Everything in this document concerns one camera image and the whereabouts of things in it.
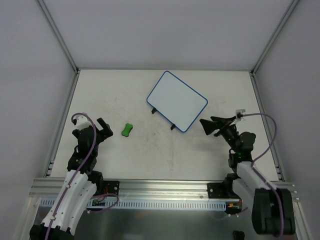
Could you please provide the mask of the blue framed whiteboard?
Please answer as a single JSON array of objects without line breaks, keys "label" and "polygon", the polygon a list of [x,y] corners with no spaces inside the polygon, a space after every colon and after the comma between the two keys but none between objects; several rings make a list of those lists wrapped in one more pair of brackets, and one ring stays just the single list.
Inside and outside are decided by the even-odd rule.
[{"label": "blue framed whiteboard", "polygon": [[163,72],[146,102],[180,132],[185,133],[208,105],[208,100],[176,75]]}]

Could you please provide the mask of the green foam eraser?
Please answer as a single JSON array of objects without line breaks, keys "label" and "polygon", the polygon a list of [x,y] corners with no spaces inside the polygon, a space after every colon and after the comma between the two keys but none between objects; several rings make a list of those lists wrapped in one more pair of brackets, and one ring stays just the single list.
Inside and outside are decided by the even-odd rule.
[{"label": "green foam eraser", "polygon": [[132,131],[133,129],[133,125],[131,123],[126,123],[122,132],[121,132],[121,135],[123,137],[129,137],[130,135],[130,132]]}]

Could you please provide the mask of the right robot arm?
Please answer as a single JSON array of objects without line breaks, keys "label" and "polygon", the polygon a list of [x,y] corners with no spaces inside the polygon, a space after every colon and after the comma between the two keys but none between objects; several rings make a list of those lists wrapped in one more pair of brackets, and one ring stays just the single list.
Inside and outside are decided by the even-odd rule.
[{"label": "right robot arm", "polygon": [[291,192],[271,183],[256,167],[252,151],[256,135],[238,132],[236,121],[245,114],[237,113],[230,118],[211,116],[200,119],[206,135],[223,137],[229,145],[228,166],[232,173],[214,189],[229,198],[239,198],[251,212],[251,222],[258,235],[282,237],[294,235],[296,223]]}]

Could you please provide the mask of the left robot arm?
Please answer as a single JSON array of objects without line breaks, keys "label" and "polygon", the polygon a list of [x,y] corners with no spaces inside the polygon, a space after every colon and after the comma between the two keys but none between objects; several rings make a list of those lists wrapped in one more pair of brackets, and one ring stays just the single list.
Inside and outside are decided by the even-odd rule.
[{"label": "left robot arm", "polygon": [[71,122],[75,125],[72,135],[77,144],[67,164],[63,185],[50,211],[40,224],[34,224],[29,237],[32,240],[73,240],[79,220],[84,212],[95,211],[87,208],[90,200],[114,198],[111,208],[119,202],[119,195],[108,192],[103,174],[95,171],[99,145],[113,136],[110,125],[102,118],[93,120],[85,113],[75,113]]}]

